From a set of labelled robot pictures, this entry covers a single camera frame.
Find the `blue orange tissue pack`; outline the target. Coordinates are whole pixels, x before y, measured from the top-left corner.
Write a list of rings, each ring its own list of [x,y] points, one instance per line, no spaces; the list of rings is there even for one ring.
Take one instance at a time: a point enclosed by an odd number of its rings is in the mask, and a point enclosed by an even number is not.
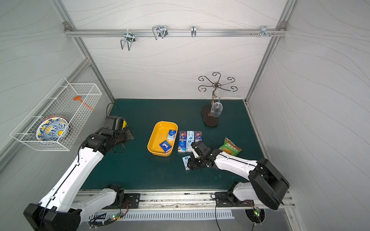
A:
[[[186,150],[187,150],[186,146],[187,146],[187,141],[186,140],[180,140],[178,142],[178,149],[177,149],[178,153],[185,153]]]

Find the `light blue anime tissue pack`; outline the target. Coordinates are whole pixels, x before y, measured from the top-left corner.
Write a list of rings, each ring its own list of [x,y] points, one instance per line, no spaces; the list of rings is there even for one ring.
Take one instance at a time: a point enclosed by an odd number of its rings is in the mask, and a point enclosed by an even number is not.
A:
[[[190,168],[188,167],[188,163],[189,163],[190,159],[191,159],[191,156],[182,157],[182,160],[183,160],[184,167],[185,167],[186,171],[190,170]]]

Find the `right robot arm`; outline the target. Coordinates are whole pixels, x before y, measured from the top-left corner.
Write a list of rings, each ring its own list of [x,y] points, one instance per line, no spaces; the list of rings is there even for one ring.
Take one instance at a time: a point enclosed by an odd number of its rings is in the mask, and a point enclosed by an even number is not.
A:
[[[220,149],[197,157],[189,157],[187,168],[215,168],[243,177],[247,182],[237,182],[228,190],[229,196],[238,202],[259,200],[269,209],[277,210],[290,184],[278,169],[266,158],[246,160],[227,154]]]

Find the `dark purple tissue pack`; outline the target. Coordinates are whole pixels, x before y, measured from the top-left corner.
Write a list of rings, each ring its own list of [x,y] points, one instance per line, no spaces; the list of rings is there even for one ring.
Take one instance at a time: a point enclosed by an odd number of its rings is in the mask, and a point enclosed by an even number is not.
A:
[[[203,140],[203,135],[202,131],[195,131],[195,142],[202,141]]]

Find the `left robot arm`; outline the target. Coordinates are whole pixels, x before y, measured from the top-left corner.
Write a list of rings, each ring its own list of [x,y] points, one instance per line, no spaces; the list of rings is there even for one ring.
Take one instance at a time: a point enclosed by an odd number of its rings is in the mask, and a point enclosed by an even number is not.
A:
[[[89,135],[57,184],[38,203],[29,204],[24,216],[35,231],[75,231],[97,211],[114,205],[129,207],[120,186],[109,185],[95,195],[74,203],[74,199],[96,165],[117,145],[132,138],[128,127],[101,128]]]

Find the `yellow plastic storage box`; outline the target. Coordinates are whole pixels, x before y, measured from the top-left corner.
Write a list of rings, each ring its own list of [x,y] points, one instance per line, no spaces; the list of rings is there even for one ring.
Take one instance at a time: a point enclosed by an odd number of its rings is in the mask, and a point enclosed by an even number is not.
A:
[[[174,131],[173,139],[168,139],[170,131]],[[147,149],[148,151],[159,157],[168,157],[172,154],[175,139],[178,132],[178,125],[174,122],[160,121],[156,123],[152,134],[150,136]],[[167,142],[169,145],[168,149],[163,149],[161,144]]]

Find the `blue Tempo tissue pack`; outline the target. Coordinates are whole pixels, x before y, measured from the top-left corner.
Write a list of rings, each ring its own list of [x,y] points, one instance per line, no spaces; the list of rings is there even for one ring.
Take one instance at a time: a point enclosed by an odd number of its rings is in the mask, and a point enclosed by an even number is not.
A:
[[[164,153],[168,153],[172,149],[172,146],[168,143],[167,140],[165,140],[160,143],[160,148],[164,151]]]

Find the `blue white tissue pack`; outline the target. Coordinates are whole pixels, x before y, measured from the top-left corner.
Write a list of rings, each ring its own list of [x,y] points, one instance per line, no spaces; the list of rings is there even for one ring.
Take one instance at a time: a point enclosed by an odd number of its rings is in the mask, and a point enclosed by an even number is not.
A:
[[[169,130],[168,135],[167,135],[167,140],[168,141],[174,141],[176,138],[177,130]]]

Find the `purple anime tissue pack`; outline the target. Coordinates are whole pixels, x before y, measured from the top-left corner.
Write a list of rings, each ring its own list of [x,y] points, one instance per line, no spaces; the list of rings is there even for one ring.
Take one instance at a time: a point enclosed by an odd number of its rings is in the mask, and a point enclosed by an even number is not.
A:
[[[179,140],[186,141],[187,140],[187,131],[179,131]]]

